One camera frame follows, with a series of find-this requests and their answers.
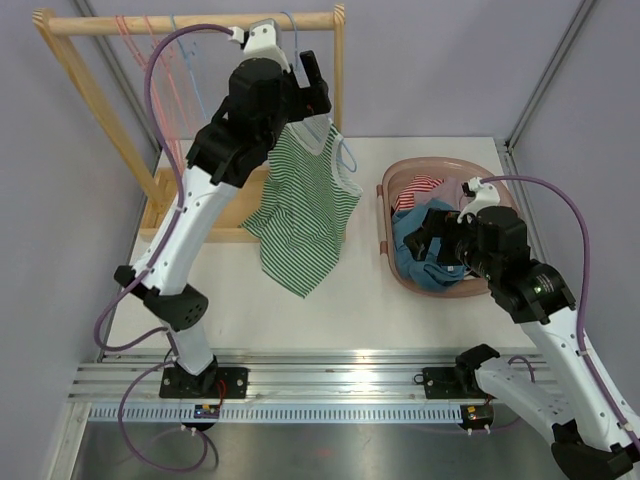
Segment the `blue tank top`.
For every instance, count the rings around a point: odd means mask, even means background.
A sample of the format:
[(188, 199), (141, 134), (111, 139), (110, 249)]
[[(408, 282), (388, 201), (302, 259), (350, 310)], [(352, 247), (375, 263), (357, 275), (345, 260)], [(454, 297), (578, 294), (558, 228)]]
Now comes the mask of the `blue tank top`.
[(413, 259), (404, 238), (422, 224), (429, 209), (452, 210), (452, 207), (438, 199), (426, 204), (417, 204), (410, 210), (402, 210), (392, 216), (392, 233), (395, 251), (395, 265), (399, 275), (413, 281), (422, 290), (443, 293), (461, 282), (466, 269), (462, 265), (444, 266), (437, 262), (441, 239), (434, 238), (424, 261)]

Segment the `red white striped tank top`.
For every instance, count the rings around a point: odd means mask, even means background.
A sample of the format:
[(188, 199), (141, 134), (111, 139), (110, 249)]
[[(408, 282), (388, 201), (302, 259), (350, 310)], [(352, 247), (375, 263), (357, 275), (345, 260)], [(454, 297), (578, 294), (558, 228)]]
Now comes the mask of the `red white striped tank top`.
[(430, 175), (416, 175), (409, 184), (398, 194), (393, 205), (393, 211), (410, 210), (416, 205), (416, 197), (422, 198), (424, 194), (429, 195), (434, 189), (444, 183), (441, 178), (434, 178)]

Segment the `green white striped tank top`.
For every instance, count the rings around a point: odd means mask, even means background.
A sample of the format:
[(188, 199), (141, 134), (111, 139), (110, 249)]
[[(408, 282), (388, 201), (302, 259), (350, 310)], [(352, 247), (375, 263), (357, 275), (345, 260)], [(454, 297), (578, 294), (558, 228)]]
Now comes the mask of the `green white striped tank top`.
[(348, 152), (327, 115), (286, 125), (268, 154), (260, 206), (242, 224), (259, 240), (263, 272), (301, 298), (337, 265), (362, 196)]

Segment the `pink wire hanger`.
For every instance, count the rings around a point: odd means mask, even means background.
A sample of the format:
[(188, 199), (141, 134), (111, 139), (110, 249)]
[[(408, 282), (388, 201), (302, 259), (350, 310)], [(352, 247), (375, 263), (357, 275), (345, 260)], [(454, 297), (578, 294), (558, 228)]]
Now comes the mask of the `pink wire hanger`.
[[(135, 62), (144, 73), (147, 73), (150, 56), (144, 53), (139, 48), (129, 28), (127, 27), (125, 17), (116, 15), (115, 21), (119, 31), (119, 35), (129, 49)], [(156, 61), (154, 75), (152, 76), (150, 81), (149, 92), (151, 105), (155, 113), (158, 129), (162, 133), (162, 136), (166, 143), (166, 146), (163, 147), (163, 150), (170, 151), (173, 155), (174, 160), (179, 163), (181, 161), (181, 146), (178, 140), (172, 138), (175, 127), (173, 107), (170, 104), (166, 103), (166, 100), (169, 99), (169, 97), (166, 96), (166, 93), (168, 92), (168, 86), (172, 87), (173, 85), (174, 83), (171, 69), (166, 64), (164, 59), (159, 58)]]

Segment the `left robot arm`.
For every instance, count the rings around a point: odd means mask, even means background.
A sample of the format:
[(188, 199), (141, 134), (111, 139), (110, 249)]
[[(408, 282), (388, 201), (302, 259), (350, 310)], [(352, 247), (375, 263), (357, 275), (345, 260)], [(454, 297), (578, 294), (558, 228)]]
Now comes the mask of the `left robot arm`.
[(330, 111), (328, 85), (314, 52), (302, 52), (300, 60), (306, 87), (266, 57), (246, 59), (232, 72), (227, 96), (187, 153), (180, 188), (150, 253), (114, 274), (167, 330), (176, 359), (165, 369), (163, 398), (223, 392), (223, 377), (200, 323), (209, 301), (187, 279), (216, 219), (266, 161), (285, 125)]

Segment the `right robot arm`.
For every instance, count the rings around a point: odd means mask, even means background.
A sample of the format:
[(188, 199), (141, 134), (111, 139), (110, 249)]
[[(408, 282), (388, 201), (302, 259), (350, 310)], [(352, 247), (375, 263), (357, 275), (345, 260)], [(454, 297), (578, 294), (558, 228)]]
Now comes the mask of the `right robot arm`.
[(437, 260), (463, 265), (484, 278), (495, 303), (536, 345), (562, 390), (552, 397), (539, 384), (514, 371), (486, 344), (456, 359), (454, 384), (466, 396), (480, 392), (505, 403), (549, 444), (569, 479), (636, 479), (639, 464), (637, 415), (618, 419), (625, 402), (617, 390), (604, 394), (606, 375), (595, 379), (578, 336), (574, 297), (559, 272), (530, 256), (527, 227), (515, 210), (490, 206), (476, 214), (431, 210), (403, 239), (415, 259), (423, 259), (439, 240)]

